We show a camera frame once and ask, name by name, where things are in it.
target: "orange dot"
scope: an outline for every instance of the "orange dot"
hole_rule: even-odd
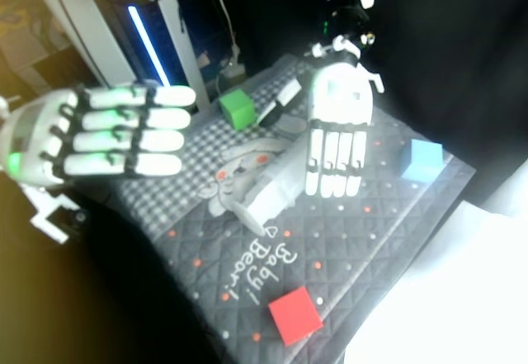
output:
[[[228,172],[226,172],[225,170],[220,170],[219,172],[216,173],[216,178],[218,180],[225,180],[227,176],[228,176]]]
[[[257,163],[265,163],[268,160],[270,159],[268,158],[267,155],[260,155],[259,157],[257,157]]]

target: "brown floor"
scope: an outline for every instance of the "brown floor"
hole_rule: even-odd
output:
[[[129,324],[82,248],[54,244],[33,213],[0,173],[0,362],[132,362]]]

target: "table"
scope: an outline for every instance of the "table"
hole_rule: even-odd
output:
[[[242,89],[261,110],[308,68],[285,56]],[[305,114],[304,104],[291,112]],[[126,215],[158,250],[204,327],[214,330],[228,359],[243,364],[335,362],[474,173],[445,153],[432,184],[400,179],[403,146],[424,138],[376,108],[359,195],[301,195],[257,237],[225,210],[224,199],[240,195],[265,166],[240,169],[233,162],[248,164],[262,151],[271,161],[279,150],[270,143],[287,139],[295,137],[276,127],[234,131],[215,104],[187,132],[179,175],[116,185]],[[299,286],[307,287],[324,327],[285,347],[267,304]]]

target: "black curtain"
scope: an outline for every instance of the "black curtain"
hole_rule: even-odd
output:
[[[322,0],[236,0],[251,71],[318,33]],[[528,0],[376,0],[379,104],[478,169],[482,200],[528,155]]]

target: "white robotic hand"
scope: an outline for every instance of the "white robotic hand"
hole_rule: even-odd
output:
[[[52,187],[76,177],[169,176],[191,121],[189,87],[132,84],[51,92],[14,111],[0,132],[0,164],[14,180]]]
[[[309,108],[309,153],[305,191],[324,198],[355,196],[365,166],[367,127],[372,119],[370,81],[384,91],[381,77],[360,63],[361,51],[342,35],[331,46],[313,47],[313,56],[342,52],[342,62],[315,76]]]

